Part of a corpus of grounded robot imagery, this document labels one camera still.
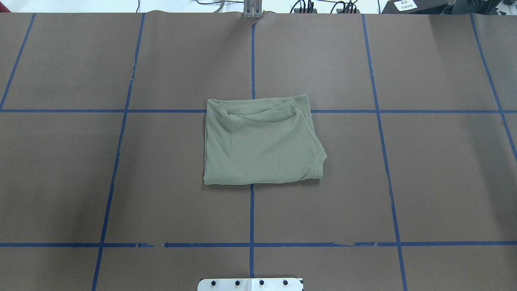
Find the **gray-green fabric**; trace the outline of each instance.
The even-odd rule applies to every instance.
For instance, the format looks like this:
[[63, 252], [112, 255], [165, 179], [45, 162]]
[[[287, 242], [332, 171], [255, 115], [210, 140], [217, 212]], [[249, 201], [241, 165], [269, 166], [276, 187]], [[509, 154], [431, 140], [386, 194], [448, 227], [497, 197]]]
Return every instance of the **gray-green fabric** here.
[[320, 179], [327, 158], [306, 95], [208, 100], [205, 184], [247, 185]]

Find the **cloth fold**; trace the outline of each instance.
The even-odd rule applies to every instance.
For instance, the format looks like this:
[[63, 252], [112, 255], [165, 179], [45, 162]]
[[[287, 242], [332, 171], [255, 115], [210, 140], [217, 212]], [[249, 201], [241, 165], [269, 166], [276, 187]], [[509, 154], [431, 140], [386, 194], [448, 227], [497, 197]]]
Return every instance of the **cloth fold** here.
[[307, 96], [209, 99], [205, 184], [287, 183], [323, 177], [327, 155]]

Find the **metal mount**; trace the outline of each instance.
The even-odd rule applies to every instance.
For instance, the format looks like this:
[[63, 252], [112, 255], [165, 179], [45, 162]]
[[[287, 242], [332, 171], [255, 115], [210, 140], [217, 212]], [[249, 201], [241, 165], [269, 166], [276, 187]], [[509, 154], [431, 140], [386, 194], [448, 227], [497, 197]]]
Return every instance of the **metal mount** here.
[[197, 291], [303, 291], [303, 279], [202, 279]]
[[244, 0], [244, 18], [262, 18], [262, 0]]

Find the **white floor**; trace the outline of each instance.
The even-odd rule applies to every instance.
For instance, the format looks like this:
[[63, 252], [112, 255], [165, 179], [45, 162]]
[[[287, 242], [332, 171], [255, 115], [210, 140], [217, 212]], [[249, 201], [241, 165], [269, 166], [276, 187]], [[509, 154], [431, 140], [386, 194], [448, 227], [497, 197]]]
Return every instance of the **white floor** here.
[[[200, 0], [210, 3], [217, 0]], [[3, 0], [12, 12], [135, 12], [138, 0]], [[288, 13], [296, 0], [263, 0], [264, 10]], [[387, 0], [379, 0], [381, 10]], [[358, 0], [356, 3], [361, 13], [378, 13], [376, 0]], [[329, 13], [333, 3], [316, 0], [314, 8], [319, 13]], [[139, 12], [162, 10], [166, 12], [212, 12], [218, 4], [200, 5], [195, 0], [140, 0]], [[514, 6], [498, 6], [500, 11], [517, 15]], [[228, 3], [223, 12], [242, 11], [241, 3]]]

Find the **white metal plate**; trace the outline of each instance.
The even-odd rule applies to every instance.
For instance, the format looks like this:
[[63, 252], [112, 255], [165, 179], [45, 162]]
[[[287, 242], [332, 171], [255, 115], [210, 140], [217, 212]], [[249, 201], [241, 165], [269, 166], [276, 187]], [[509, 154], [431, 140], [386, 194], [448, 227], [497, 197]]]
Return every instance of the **white metal plate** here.
[[197, 291], [303, 291], [299, 278], [203, 279]]

